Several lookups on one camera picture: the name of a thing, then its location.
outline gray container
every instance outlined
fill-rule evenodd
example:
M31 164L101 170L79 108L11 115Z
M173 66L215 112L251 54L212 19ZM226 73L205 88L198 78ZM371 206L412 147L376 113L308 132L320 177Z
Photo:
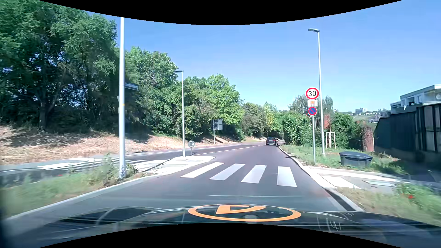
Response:
M354 151L342 151L340 154L340 161L343 166L353 166L358 168L369 167L372 157Z

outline street lamp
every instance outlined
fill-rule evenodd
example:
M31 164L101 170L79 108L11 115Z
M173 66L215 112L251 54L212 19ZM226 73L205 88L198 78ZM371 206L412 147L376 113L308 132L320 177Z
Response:
M175 70L176 73L180 72L182 77L182 156L185 157L185 129L184 129L184 71Z
M124 64L124 17L121 17L120 27L120 72L119 72L119 107L118 107L118 136L120 139L120 173L119 178L126 177L126 127L125 127L125 110L124 110L124 87L125 87L125 64Z
M323 125L325 124L323 122L323 101L322 101L322 91L321 91L321 61L320 61L320 30L315 28L310 28L308 31L313 31L317 33L318 37L318 83L319 83L319 98L320 98L320 131L321 131L321 153L324 157L326 157L325 154L325 137L324 137L324 131L323 131Z

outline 30 sign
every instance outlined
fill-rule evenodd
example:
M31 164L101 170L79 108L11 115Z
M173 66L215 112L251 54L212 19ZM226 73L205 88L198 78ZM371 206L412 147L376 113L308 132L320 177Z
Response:
M309 100L315 100L318 98L319 92L317 88L311 87L306 91L306 98Z

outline bush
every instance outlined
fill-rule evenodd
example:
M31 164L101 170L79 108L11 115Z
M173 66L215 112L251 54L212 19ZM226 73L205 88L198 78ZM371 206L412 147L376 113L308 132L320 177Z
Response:
M361 125L354 122L354 119L345 114L336 113L331 123L331 131L335 132L337 147L344 149L361 150Z
M310 119L297 112L290 112L282 119L284 140L288 145L311 146L312 126Z

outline car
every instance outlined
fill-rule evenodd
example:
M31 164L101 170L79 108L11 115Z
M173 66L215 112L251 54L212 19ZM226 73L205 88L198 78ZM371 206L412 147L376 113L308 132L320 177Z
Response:
M266 145L275 145L279 144L278 139L276 137L268 137L266 138Z

